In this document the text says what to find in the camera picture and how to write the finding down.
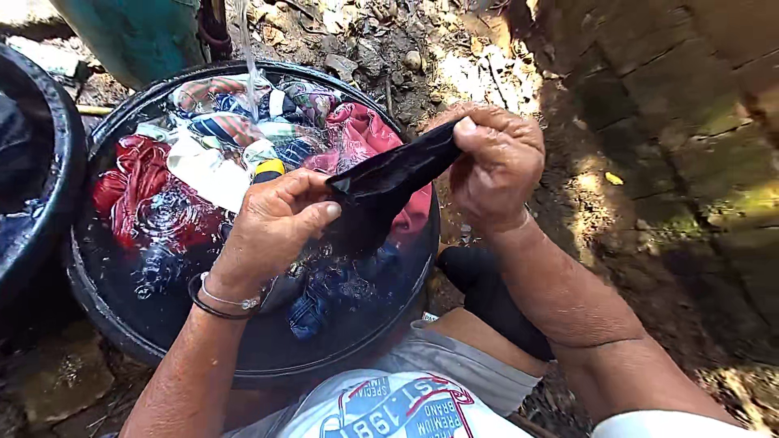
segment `yellow object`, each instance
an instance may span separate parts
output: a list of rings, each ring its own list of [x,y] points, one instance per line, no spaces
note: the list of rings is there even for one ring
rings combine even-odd
[[[618,177],[617,175],[614,175],[611,172],[606,172],[606,180],[609,181],[613,185],[623,185],[625,182],[622,180],[622,178]]]
[[[81,115],[107,115],[113,108],[107,107],[93,107],[91,105],[76,105],[76,109]]]
[[[254,175],[259,175],[267,171],[274,171],[284,175],[284,163],[278,158],[263,161],[262,163],[257,164],[257,167],[254,169]]]

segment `water stream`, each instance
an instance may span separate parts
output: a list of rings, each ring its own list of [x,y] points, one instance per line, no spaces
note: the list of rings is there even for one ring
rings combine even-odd
[[[249,24],[246,13],[249,10],[249,0],[234,0],[235,8],[238,10],[238,25],[241,27],[241,48],[246,57],[246,66],[249,68],[249,83],[246,87],[246,100],[249,103],[249,110],[252,112],[252,123],[257,123],[259,119],[259,108],[255,96],[256,77],[259,75],[257,66],[254,63],[252,55],[251,40],[249,38]]]

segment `black bracelet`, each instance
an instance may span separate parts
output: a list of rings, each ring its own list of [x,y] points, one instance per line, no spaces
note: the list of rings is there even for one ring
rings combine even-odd
[[[220,318],[224,318],[226,320],[248,320],[252,316],[254,316],[255,313],[259,310],[259,306],[252,309],[251,312],[246,313],[244,315],[233,315],[230,313],[220,312],[219,310],[216,310],[215,308],[207,305],[205,302],[200,301],[200,297],[197,296],[198,292],[200,291],[200,285],[198,284],[198,279],[200,278],[199,275],[196,275],[195,277],[192,277],[191,280],[189,280],[189,286],[187,287],[189,291],[189,298],[192,299],[192,302],[194,302],[199,308],[203,309],[204,311],[214,315],[219,316]]]

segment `green pipe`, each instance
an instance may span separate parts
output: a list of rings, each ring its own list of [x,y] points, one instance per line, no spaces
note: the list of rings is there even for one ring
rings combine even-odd
[[[120,83],[148,83],[206,63],[197,38],[199,0],[51,0]]]

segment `fingernail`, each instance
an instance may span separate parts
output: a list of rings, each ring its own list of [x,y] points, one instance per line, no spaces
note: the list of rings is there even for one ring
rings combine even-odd
[[[459,129],[463,134],[470,134],[476,130],[476,124],[470,116],[466,116],[455,125],[455,128]]]
[[[340,216],[340,205],[337,203],[331,203],[327,206],[325,212],[327,213],[327,217],[329,217],[332,221],[333,219],[336,219]]]

